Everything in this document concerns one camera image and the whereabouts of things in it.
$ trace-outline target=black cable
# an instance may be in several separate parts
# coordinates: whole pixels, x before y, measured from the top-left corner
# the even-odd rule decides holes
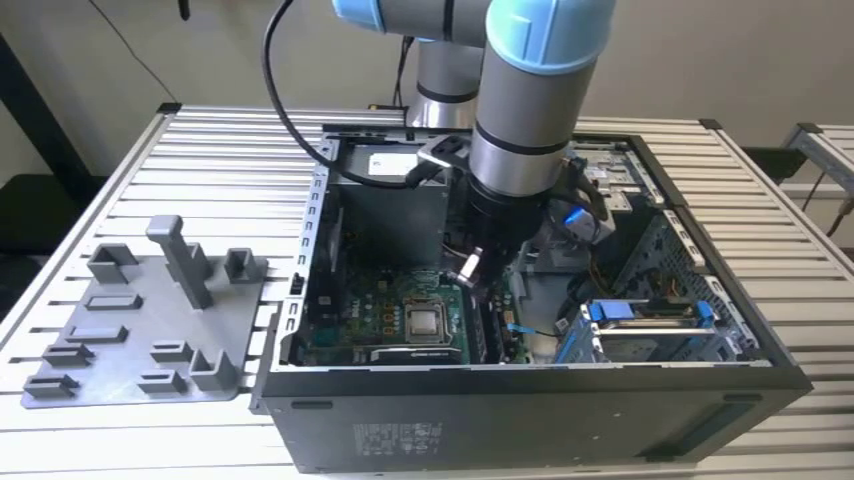
[[[812,200],[812,195],[815,195],[815,190],[818,190],[818,186],[822,183],[822,180],[824,179],[824,172],[822,172],[822,174],[818,176],[818,179],[815,180],[815,184],[812,185],[812,190],[810,190],[810,194],[806,196],[806,200],[803,201],[803,206],[800,207],[800,210],[803,210],[806,212],[806,207],[810,204],[810,200]]]
[[[409,48],[415,42],[413,37],[403,37],[400,40],[400,56],[397,57],[397,76],[395,79],[395,91],[391,95],[391,105],[393,107],[403,107],[403,94],[400,91],[400,84],[403,82],[403,72],[405,71],[405,62],[409,57]]]
[[[560,335],[555,335],[553,333],[545,333],[541,330],[533,330],[533,331],[536,332],[537,335],[544,335],[551,338],[560,338]]]
[[[405,182],[384,182],[380,180],[373,180],[365,178],[355,173],[349,172],[347,169],[341,168],[340,165],[332,161],[329,161],[320,152],[315,149],[315,147],[305,141],[305,137],[299,133],[296,127],[293,126],[293,122],[291,121],[291,117],[288,117],[287,111],[284,110],[284,105],[281,105],[281,99],[279,98],[279,89],[276,88],[276,82],[272,78],[272,68],[269,66],[269,48],[272,45],[272,37],[276,33],[276,27],[279,26],[279,22],[281,21],[281,17],[284,17],[288,8],[293,0],[284,0],[281,5],[276,9],[276,13],[273,13],[272,18],[269,19],[269,24],[267,25],[267,31],[264,32],[264,41],[261,47],[261,73],[264,74],[264,84],[267,85],[267,93],[269,94],[269,101],[272,102],[273,109],[276,110],[276,114],[279,115],[279,119],[281,120],[281,124],[287,129],[288,133],[293,137],[296,144],[305,151],[308,156],[325,168],[331,171],[336,172],[345,179],[365,185],[368,187],[385,188],[391,190],[403,190],[411,188]]]
[[[148,68],[148,65],[145,65],[145,62],[142,62],[142,59],[138,58],[138,56],[136,55],[136,52],[133,51],[133,48],[130,47],[130,44],[128,43],[126,39],[124,38],[124,35],[121,35],[121,32],[116,28],[116,25],[112,23],[112,20],[109,20],[109,17],[106,16],[104,11],[101,10],[101,7],[97,6],[97,3],[94,3],[94,0],[88,0],[88,2],[89,2],[89,5],[92,5],[92,7],[94,7],[94,10],[97,10],[97,13],[100,13],[104,21],[109,25],[109,28],[112,28],[112,31],[116,32],[116,35],[118,36],[118,39],[121,40],[121,43],[124,43],[124,46],[126,47],[128,52],[130,52],[130,56],[133,57],[136,62],[141,65],[141,67],[145,69],[145,71],[150,75],[150,78],[153,78],[154,81],[160,84],[160,86],[162,87],[162,90],[165,91],[165,94],[169,96],[172,101],[174,103],[177,103],[177,98],[174,98],[174,95],[172,95],[172,91],[165,86],[165,83],[162,83],[162,80],[160,80],[160,77],[157,77],[157,74],[150,70],[150,68]]]
[[[839,228],[839,225],[842,224],[842,219],[844,218],[844,214],[839,214],[836,215],[836,218],[832,221],[832,225],[830,225],[830,230],[827,230],[827,236],[832,237],[832,234],[836,233],[836,229]]]

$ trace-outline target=aluminum extrusion table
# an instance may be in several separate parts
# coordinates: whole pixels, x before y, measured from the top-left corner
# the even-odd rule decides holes
[[[295,110],[292,117],[309,141],[323,123],[401,121],[381,111]],[[854,265],[723,130],[698,121],[612,118],[583,118],[577,130],[641,135],[815,391],[698,465],[384,478],[854,478]],[[85,255],[104,241],[156,254],[144,233],[157,214],[184,217],[188,241],[209,255],[240,244],[269,258],[241,380],[248,391],[289,285],[312,169],[268,110],[184,106],[156,115],[0,324],[0,473],[17,474],[6,478],[300,476],[271,419],[246,410],[248,393],[229,402],[25,410],[20,392],[85,289]]]

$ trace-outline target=blue cable clip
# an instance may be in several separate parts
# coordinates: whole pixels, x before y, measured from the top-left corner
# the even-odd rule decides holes
[[[597,302],[592,302],[587,307],[589,311],[589,319],[593,322],[600,322],[604,319],[604,312],[601,311],[601,305]]]
[[[519,332],[519,333],[536,333],[536,330],[533,330],[529,327],[523,327],[517,323],[508,324],[507,330],[509,330],[511,332]]]
[[[711,305],[704,300],[696,302],[696,314],[699,321],[696,322],[698,328],[710,328],[715,323],[715,311],[711,309]]]

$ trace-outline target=circuit board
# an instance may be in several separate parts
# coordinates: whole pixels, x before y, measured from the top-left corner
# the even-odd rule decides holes
[[[437,271],[359,271],[347,279],[337,322],[312,327],[309,363],[367,364],[379,349],[417,346],[459,350],[468,364],[463,317],[463,293]],[[413,324],[423,319],[435,323]]]

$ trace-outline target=motherboard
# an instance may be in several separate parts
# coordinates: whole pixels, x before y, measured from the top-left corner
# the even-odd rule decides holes
[[[469,363],[463,293],[432,270],[365,271],[345,281],[340,315],[312,326],[315,365]]]

